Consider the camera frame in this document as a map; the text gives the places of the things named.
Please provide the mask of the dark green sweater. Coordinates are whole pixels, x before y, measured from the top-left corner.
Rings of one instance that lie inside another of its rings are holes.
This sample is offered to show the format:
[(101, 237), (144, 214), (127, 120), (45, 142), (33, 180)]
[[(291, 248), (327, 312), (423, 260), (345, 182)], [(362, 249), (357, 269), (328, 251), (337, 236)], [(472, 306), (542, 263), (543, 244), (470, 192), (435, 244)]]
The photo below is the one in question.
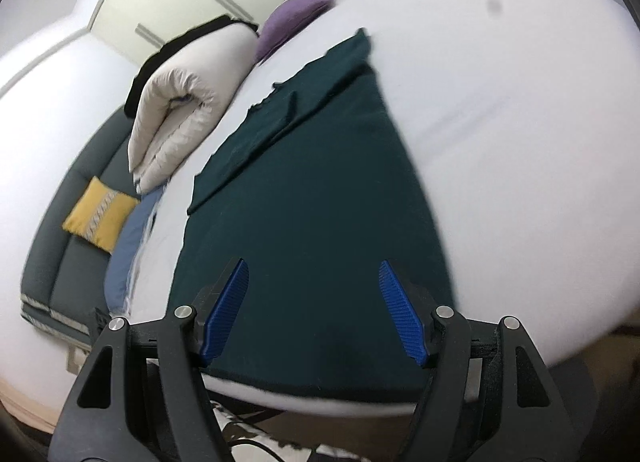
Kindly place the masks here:
[(451, 304), (438, 231), (378, 91), (363, 32), (248, 110), (195, 177), (169, 303), (192, 302), (235, 257), (248, 291), (214, 378), (303, 397), (416, 398), (384, 262)]

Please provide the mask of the blue pillow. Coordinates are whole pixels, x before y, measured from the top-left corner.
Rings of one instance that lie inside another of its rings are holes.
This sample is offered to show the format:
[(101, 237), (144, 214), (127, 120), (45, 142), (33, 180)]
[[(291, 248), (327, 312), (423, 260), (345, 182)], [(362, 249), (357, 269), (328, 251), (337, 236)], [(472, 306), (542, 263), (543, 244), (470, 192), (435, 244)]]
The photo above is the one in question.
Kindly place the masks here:
[(106, 308), (112, 316), (129, 314), (137, 263), (153, 229), (157, 205), (164, 191), (165, 186), (160, 185), (142, 196), (140, 203), (127, 217), (116, 241), (103, 285)]

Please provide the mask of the yellow cushion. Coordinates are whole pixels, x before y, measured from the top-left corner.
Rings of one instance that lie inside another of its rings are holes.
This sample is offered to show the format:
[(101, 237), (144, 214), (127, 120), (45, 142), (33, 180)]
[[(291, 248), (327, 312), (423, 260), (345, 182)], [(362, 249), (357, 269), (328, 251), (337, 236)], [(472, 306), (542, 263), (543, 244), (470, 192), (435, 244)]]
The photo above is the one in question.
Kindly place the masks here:
[(112, 254), (126, 220), (138, 204), (138, 199), (93, 177), (62, 229)]

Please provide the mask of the beige folded duvet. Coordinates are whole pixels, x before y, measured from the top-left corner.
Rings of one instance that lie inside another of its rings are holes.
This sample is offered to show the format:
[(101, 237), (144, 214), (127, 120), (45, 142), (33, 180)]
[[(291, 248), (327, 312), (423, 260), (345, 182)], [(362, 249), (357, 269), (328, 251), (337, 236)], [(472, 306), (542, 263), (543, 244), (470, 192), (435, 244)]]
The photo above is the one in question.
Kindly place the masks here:
[(142, 88), (128, 142), (128, 170), (145, 194), (175, 174), (216, 128), (254, 66), (258, 37), (235, 22), (186, 45)]

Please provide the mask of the white bed sheet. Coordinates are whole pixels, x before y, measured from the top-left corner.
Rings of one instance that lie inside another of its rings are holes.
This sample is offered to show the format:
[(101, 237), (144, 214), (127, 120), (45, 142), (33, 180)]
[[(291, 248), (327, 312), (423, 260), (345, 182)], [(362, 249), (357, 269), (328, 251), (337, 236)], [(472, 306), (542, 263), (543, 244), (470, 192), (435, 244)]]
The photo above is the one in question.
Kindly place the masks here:
[[(170, 289), (194, 180), (281, 84), (356, 33), (430, 207), (465, 317), (524, 322), (556, 364), (639, 304), (639, 31), (615, 0), (334, 0), (247, 75), (160, 198), (134, 323)], [(324, 416), (403, 416), (418, 397), (303, 397), (214, 378), (216, 393)]]

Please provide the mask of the purple cushion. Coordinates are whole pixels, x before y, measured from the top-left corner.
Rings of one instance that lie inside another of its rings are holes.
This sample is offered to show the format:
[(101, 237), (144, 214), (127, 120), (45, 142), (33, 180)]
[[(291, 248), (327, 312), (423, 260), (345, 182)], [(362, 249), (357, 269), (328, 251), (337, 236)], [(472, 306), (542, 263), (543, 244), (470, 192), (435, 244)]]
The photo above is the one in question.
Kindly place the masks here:
[(267, 60), (282, 45), (333, 4), (333, 0), (285, 0), (262, 25), (255, 62)]

